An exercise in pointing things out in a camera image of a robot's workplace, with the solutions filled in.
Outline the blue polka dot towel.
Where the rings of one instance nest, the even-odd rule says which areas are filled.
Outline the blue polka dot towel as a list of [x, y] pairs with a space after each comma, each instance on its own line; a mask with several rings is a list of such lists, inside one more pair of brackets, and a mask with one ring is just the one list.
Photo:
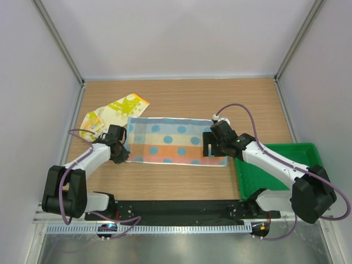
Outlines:
[[128, 162], [225, 167], [226, 157], [203, 155], [203, 133], [213, 124], [208, 119], [130, 117], [125, 148]]

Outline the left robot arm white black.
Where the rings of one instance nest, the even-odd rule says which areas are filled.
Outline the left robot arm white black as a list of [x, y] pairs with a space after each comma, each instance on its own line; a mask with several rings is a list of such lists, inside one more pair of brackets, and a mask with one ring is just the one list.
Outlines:
[[[76, 129], [68, 131], [74, 137]], [[42, 210], [60, 215], [66, 225], [73, 218], [78, 219], [86, 213], [97, 212], [105, 220], [116, 215], [114, 195], [105, 192], [87, 192], [87, 180], [92, 173], [108, 161], [115, 164], [125, 162], [129, 151], [124, 147], [127, 138], [126, 128], [110, 125], [106, 133], [89, 142], [89, 148], [75, 160], [63, 165], [53, 165], [47, 173], [42, 198]]]

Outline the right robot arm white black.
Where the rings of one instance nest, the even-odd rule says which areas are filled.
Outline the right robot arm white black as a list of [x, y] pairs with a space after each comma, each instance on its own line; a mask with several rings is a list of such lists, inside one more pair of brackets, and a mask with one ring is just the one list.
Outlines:
[[248, 212], [255, 218], [268, 211], [294, 212], [313, 224], [336, 202], [325, 169], [296, 163], [263, 147], [253, 136], [237, 135], [225, 120], [213, 123], [202, 134], [203, 155], [229, 156], [256, 166], [283, 183], [287, 190], [259, 189], [250, 197]]

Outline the yellow green printed towel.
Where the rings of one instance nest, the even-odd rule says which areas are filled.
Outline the yellow green printed towel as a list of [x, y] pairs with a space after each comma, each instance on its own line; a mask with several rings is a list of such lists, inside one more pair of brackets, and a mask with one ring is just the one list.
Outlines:
[[129, 117], [143, 114], [149, 102], [131, 93], [106, 106], [87, 112], [80, 126], [79, 136], [89, 142], [106, 133], [110, 125], [126, 126]]

